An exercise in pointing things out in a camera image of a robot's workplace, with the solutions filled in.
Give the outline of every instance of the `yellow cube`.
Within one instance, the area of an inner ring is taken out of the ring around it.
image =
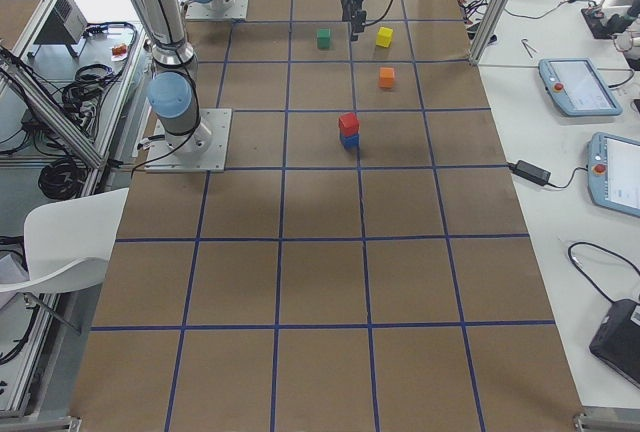
[[[380,27],[378,30],[378,36],[376,37],[376,45],[378,47],[389,47],[391,45],[391,39],[393,39],[393,29],[389,27]]]

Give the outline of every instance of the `power adapter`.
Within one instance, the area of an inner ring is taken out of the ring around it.
[[[548,170],[541,169],[540,167],[536,167],[529,162],[525,162],[524,160],[519,160],[517,163],[509,163],[509,170],[518,177],[522,177],[523,179],[528,180],[529,182],[533,182],[534,184],[538,184],[540,186],[547,185],[549,183],[549,179],[551,178],[551,172]]]

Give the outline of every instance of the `orange cube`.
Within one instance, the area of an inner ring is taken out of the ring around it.
[[[381,89],[391,89],[396,82],[396,71],[393,67],[380,67],[378,77],[378,87]]]

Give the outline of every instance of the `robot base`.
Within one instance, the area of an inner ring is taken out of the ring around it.
[[[201,120],[213,132],[209,147],[198,153],[181,155],[171,154],[163,159],[156,160],[145,166],[147,172],[211,172],[224,171],[224,164],[227,159],[227,145],[229,142],[229,131],[231,129],[231,109],[200,109]],[[164,134],[164,127],[160,121],[156,123],[154,134]],[[165,141],[152,142],[149,148],[147,160],[170,152]]]
[[[225,20],[245,20],[249,10],[249,0],[235,0],[225,10],[213,10],[203,4],[189,4],[185,19],[189,22],[219,22]]]

